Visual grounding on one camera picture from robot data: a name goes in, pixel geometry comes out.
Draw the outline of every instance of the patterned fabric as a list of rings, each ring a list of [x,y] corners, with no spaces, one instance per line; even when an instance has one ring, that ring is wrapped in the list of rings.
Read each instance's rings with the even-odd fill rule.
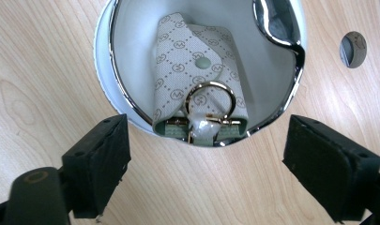
[[[236,67],[236,46],[227,29],[186,24],[179,13],[168,15],[159,23],[156,62],[156,133],[165,135],[156,128],[157,124],[173,116],[185,116],[183,103],[188,92],[209,81],[223,83],[234,91],[236,108],[231,118],[241,119],[241,126],[246,126],[248,114]],[[190,101],[190,113],[211,113],[216,117],[231,107],[230,97],[216,87],[200,90]]]

